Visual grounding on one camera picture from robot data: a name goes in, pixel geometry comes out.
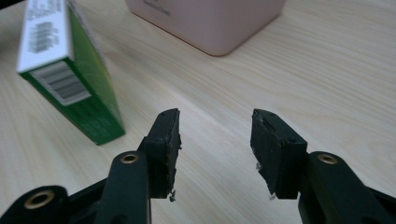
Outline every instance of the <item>white label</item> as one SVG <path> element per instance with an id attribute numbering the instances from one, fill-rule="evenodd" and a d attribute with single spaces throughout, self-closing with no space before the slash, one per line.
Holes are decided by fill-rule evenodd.
<path id="1" fill-rule="evenodd" d="M 61 105 L 71 105 L 91 96 L 65 62 L 37 69 L 31 74 Z"/>
<path id="2" fill-rule="evenodd" d="M 73 59 L 67 0 L 28 0 L 22 29 L 18 72 Z"/>

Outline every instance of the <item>light wood surface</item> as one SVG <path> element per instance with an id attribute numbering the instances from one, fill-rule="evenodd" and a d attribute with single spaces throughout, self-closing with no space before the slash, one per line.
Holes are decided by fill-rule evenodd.
<path id="1" fill-rule="evenodd" d="M 396 2 L 288 0 L 280 17 L 214 58 L 137 18 L 125 3 L 80 0 L 116 88 L 127 134 L 96 146 L 16 72 L 24 4 L 0 11 L 0 214 L 23 193 L 69 194 L 136 150 L 177 107 L 177 201 L 152 200 L 153 223 L 301 223 L 297 201 L 270 200 L 249 146 L 253 108 L 342 157 L 396 197 Z"/>

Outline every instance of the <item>wooden table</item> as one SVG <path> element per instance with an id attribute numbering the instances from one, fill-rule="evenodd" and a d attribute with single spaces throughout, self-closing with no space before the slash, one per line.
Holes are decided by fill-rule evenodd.
<path id="1" fill-rule="evenodd" d="M 396 196 L 396 2 L 288 0 L 279 18 L 214 58 L 130 13 L 78 1 L 112 76 L 127 134 L 96 146 L 16 74 L 25 3 L 0 11 L 0 213 L 23 193 L 69 194 L 136 150 L 156 116 L 180 111 L 177 201 L 153 223 L 301 223 L 270 200 L 250 146 L 253 108 L 278 114 L 308 151 L 342 157 L 364 184 Z"/>

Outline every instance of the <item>wood grain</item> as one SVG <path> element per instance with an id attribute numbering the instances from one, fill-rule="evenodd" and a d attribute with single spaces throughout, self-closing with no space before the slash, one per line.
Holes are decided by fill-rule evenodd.
<path id="1" fill-rule="evenodd" d="M 177 201 L 153 223 L 301 223 L 270 200 L 249 147 L 253 108 L 277 113 L 309 151 L 342 157 L 396 197 L 396 2 L 288 0 L 280 17 L 214 58 L 137 18 L 123 1 L 80 0 L 127 134 L 97 147 L 15 72 L 24 3 L 0 11 L 0 213 L 24 192 L 69 194 L 136 150 L 158 113 L 181 111 Z"/>

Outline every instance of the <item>green and white box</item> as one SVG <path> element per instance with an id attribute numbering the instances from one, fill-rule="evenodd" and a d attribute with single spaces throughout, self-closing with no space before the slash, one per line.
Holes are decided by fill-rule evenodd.
<path id="1" fill-rule="evenodd" d="M 95 144 L 125 134 L 110 76 L 74 2 L 27 1 L 17 70 Z"/>

